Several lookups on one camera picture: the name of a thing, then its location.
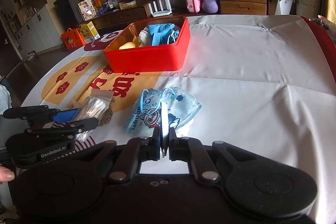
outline orange gift bag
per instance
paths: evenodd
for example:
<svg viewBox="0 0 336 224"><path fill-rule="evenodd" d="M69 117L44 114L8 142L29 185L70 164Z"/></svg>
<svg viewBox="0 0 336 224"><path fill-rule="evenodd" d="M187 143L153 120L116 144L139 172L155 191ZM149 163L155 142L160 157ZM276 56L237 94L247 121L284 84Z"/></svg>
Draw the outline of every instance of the orange gift bag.
<svg viewBox="0 0 336 224"><path fill-rule="evenodd" d="M67 48L81 47L85 45L84 39L81 37L79 30L68 28L65 33L61 34L61 38Z"/></svg>

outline floor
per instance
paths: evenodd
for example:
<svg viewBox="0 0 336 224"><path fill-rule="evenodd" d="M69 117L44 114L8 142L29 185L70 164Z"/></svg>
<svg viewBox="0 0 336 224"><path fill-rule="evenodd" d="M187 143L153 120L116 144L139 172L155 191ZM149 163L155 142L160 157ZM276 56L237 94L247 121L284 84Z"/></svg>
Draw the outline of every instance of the floor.
<svg viewBox="0 0 336 224"><path fill-rule="evenodd" d="M1 81L10 93L12 107L19 107L38 81L60 60L74 50L65 47L34 56L21 62L10 75Z"/></svg>

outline face mask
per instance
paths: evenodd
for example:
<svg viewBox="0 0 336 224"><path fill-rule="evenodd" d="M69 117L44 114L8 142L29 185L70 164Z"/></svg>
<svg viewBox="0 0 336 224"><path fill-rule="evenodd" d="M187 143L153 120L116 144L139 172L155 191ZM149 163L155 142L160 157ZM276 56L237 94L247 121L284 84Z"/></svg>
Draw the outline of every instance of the face mask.
<svg viewBox="0 0 336 224"><path fill-rule="evenodd" d="M169 127L179 129L201 109L201 104L188 92L178 88L143 90L135 102L124 128L134 137L151 137L154 128L161 126L161 101L168 107Z"/></svg>

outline white flower pot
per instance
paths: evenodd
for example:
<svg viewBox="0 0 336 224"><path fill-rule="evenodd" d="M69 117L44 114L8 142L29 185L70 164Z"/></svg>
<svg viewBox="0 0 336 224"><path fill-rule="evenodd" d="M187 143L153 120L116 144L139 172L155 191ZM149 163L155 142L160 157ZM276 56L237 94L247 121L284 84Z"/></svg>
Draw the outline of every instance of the white flower pot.
<svg viewBox="0 0 336 224"><path fill-rule="evenodd" d="M275 15L289 15L292 8L293 0L280 0L275 9Z"/></svg>

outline clear plastic bag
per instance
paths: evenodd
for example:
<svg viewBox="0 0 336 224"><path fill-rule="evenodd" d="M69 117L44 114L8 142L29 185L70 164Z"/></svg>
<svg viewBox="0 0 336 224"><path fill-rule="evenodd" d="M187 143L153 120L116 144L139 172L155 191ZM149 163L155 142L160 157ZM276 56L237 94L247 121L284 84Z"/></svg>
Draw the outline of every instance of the clear plastic bag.
<svg viewBox="0 0 336 224"><path fill-rule="evenodd" d="M92 89L90 96L88 96L83 104L78 106L72 121L83 120L87 118L97 118L101 120L105 111L109 108L110 102L113 98L113 91ZM93 130L88 130L76 135L76 140L86 141Z"/></svg>

